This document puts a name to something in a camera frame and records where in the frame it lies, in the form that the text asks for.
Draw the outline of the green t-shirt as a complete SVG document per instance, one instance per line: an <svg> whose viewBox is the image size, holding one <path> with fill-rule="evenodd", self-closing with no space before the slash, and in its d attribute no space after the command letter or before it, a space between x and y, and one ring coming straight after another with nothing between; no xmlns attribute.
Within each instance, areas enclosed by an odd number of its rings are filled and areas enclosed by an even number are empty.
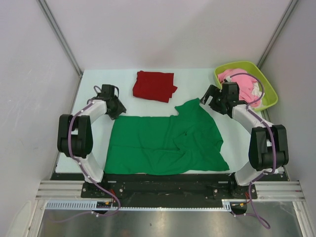
<svg viewBox="0 0 316 237"><path fill-rule="evenodd" d="M120 116L115 120L104 171L108 174L182 174L228 171L224 143L199 99L176 106L169 117Z"/></svg>

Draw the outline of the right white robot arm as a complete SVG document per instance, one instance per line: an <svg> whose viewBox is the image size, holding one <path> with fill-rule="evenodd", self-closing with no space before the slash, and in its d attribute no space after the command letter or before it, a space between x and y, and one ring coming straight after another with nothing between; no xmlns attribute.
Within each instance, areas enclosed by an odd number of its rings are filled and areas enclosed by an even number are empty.
<svg viewBox="0 0 316 237"><path fill-rule="evenodd" d="M287 132L283 125L275 125L258 116L251 106L239 100L239 86L226 82L222 88L210 85L201 104L212 97L209 107L239 122L250 134L249 161L234 173L234 182L228 185L228 193L239 198L245 193L245 186L259 180L289 162Z"/></svg>

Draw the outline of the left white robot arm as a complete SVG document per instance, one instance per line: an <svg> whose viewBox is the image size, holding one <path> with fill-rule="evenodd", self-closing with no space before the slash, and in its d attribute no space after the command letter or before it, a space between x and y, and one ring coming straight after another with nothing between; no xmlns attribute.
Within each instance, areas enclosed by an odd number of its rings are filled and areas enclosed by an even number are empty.
<svg viewBox="0 0 316 237"><path fill-rule="evenodd" d="M92 152L92 124L104 115L115 120L126 113L126 107L119 99L118 87L103 84L101 87L94 86L94 89L96 96L88 99L76 114L60 116L57 149L77 163L85 181L93 183L92 192L102 198L108 194L109 185L102 181L104 171Z"/></svg>

